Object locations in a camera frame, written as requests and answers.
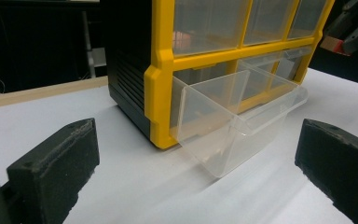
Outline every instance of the transparent bin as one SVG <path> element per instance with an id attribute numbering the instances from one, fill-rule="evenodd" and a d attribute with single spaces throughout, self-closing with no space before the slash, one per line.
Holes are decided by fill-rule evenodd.
<path id="1" fill-rule="evenodd" d="M 172 81 L 172 101 L 170 116 L 170 133 L 177 135 L 179 107 L 181 102 L 182 89 L 185 86 L 201 83 L 227 74 L 227 63 L 218 63 L 215 66 L 201 69 L 186 69 L 173 73 Z"/>
<path id="2" fill-rule="evenodd" d="M 217 177 L 270 143 L 287 113 L 308 97 L 297 84 L 252 66 L 192 85 L 174 77 L 173 88 L 178 119 L 172 136 Z"/>
<path id="3" fill-rule="evenodd" d="M 176 0 L 174 55 L 235 49 L 241 39 L 248 0 Z"/>
<path id="4" fill-rule="evenodd" d="M 239 59 L 237 72 L 246 69 L 246 64 L 250 64 L 278 77 L 293 80 L 302 58 L 311 53 L 312 47 L 306 46 Z"/>
<path id="5" fill-rule="evenodd" d="M 326 4 L 326 0 L 301 0 L 288 39 L 313 35 Z"/>
<path id="6" fill-rule="evenodd" d="M 244 45 L 283 39 L 294 0 L 254 0 L 246 28 Z"/>

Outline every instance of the white table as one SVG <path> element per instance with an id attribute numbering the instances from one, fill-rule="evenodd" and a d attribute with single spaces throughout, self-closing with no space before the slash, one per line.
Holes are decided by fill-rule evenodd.
<path id="1" fill-rule="evenodd" d="M 277 138 L 222 179 L 180 147 L 156 149 L 106 86 L 0 106 L 0 184 L 13 161 L 62 126 L 95 118 L 101 164 L 65 223 L 351 223 L 294 157 L 305 118 L 358 136 L 358 84 L 310 69 L 303 86 L 310 98 Z"/>

